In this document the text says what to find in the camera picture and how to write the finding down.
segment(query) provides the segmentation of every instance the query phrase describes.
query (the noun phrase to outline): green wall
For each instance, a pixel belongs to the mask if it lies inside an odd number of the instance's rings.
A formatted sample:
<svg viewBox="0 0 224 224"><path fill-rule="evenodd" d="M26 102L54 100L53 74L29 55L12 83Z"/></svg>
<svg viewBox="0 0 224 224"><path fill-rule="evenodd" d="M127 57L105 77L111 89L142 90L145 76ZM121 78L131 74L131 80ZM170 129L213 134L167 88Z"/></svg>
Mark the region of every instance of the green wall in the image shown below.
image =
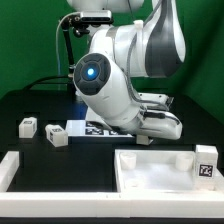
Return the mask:
<svg viewBox="0 0 224 224"><path fill-rule="evenodd" d="M177 0L186 40L184 65L169 79L134 79L138 90L182 93L190 96L224 123L224 1ZM0 1L0 97L36 79L57 74L55 30L58 18L72 11L66 0ZM135 14L151 11L146 0ZM128 24L129 14L114 15L115 25ZM60 39L62 71L66 52ZM75 60L84 54L86 39L74 40Z"/></svg>

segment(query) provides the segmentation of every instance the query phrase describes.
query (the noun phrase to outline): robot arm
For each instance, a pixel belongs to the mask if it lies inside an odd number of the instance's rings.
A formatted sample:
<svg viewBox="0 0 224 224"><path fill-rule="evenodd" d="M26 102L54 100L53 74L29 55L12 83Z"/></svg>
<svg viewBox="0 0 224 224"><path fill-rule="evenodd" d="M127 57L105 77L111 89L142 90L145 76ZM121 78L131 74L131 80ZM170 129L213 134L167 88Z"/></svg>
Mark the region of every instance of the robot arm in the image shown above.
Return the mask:
<svg viewBox="0 0 224 224"><path fill-rule="evenodd" d="M101 8L105 1L99 2ZM182 131L178 118L167 112L159 96L148 94L148 100L143 100L130 82L134 76L169 77L184 61L175 0L154 0L153 6L145 22L97 31L89 53L76 65L74 84L91 108L94 124L121 133L178 139Z"/></svg>

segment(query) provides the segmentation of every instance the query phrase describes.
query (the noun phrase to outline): white plastic part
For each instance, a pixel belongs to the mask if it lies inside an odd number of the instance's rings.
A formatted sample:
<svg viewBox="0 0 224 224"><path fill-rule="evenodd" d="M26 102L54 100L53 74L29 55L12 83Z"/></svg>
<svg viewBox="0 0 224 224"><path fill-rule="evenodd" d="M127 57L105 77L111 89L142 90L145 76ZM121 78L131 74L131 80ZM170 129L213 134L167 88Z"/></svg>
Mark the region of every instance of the white plastic part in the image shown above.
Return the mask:
<svg viewBox="0 0 224 224"><path fill-rule="evenodd" d="M192 153L179 153L176 157L176 169L186 172L192 170L194 157Z"/></svg>
<svg viewBox="0 0 224 224"><path fill-rule="evenodd" d="M68 133L59 125L47 125L46 128L47 139L55 146L68 145Z"/></svg>
<svg viewBox="0 0 224 224"><path fill-rule="evenodd" d="M139 103L133 103L126 88L126 76L107 55L110 62L110 77L96 95L83 94L78 87L80 96L92 110L111 126L122 126L132 121L139 113Z"/></svg>
<svg viewBox="0 0 224 224"><path fill-rule="evenodd" d="M0 163L0 192L6 192L19 167L19 152L8 152Z"/></svg>
<svg viewBox="0 0 224 224"><path fill-rule="evenodd" d="M137 145L149 145L153 142L153 139L150 139L146 135L137 135L136 136L136 144Z"/></svg>
<svg viewBox="0 0 224 224"><path fill-rule="evenodd" d="M121 170L121 152L124 150L115 152L115 173L117 185L122 187L122 192L4 192L0 193L0 217L224 218L224 178L219 171L215 174L215 191L167 190L170 188L166 185L164 189L147 189L149 181L139 173L139 168L148 175L156 163L161 171L156 176L160 182L172 179L179 183L179 188L186 187L186 180L189 180L191 173L178 172L174 167L180 151L130 150L138 157L134 170ZM175 172L179 178L170 176L171 172ZM133 173L137 177L128 178Z"/></svg>
<svg viewBox="0 0 224 224"><path fill-rule="evenodd" d="M164 113L166 118L145 118L142 126L136 130L137 135L146 135L150 137L166 139L180 138L183 126L181 122L177 123L177 117L169 112L164 111L147 110L147 112Z"/></svg>
<svg viewBox="0 0 224 224"><path fill-rule="evenodd" d="M37 119L34 117L24 118L19 125L20 138L33 138L37 131Z"/></svg>
<svg viewBox="0 0 224 224"><path fill-rule="evenodd" d="M136 42L136 51L137 51L137 57L138 57L138 63L140 67L144 68L144 59L143 58L143 20L135 20L135 29L137 31L137 42Z"/></svg>
<svg viewBox="0 0 224 224"><path fill-rule="evenodd" d="M127 0L67 0L69 5L76 9L76 11L86 11L86 10L111 10L112 12L130 12L138 10L144 0L131 0L129 8Z"/></svg>
<svg viewBox="0 0 224 224"><path fill-rule="evenodd" d="M120 153L120 162L121 169L123 170L133 170L136 166L137 156L132 152L121 152Z"/></svg>
<svg viewBox="0 0 224 224"><path fill-rule="evenodd" d="M194 169L194 187L201 190L215 189L218 152L215 146L197 145Z"/></svg>

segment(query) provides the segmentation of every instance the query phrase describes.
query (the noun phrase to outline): white box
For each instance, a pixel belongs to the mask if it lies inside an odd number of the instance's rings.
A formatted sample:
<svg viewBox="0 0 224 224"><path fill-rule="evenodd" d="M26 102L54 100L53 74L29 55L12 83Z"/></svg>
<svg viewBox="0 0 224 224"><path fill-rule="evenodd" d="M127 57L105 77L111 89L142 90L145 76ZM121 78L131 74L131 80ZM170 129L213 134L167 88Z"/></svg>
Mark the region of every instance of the white box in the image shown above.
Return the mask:
<svg viewBox="0 0 224 224"><path fill-rule="evenodd" d="M46 128L47 139L55 146L68 145L68 133L59 125L47 125Z"/></svg>
<svg viewBox="0 0 224 224"><path fill-rule="evenodd" d="M24 118L19 125L20 138L33 138L37 131L37 119L34 117Z"/></svg>
<svg viewBox="0 0 224 224"><path fill-rule="evenodd" d="M218 152L216 147L197 145L194 165L194 187L214 190Z"/></svg>

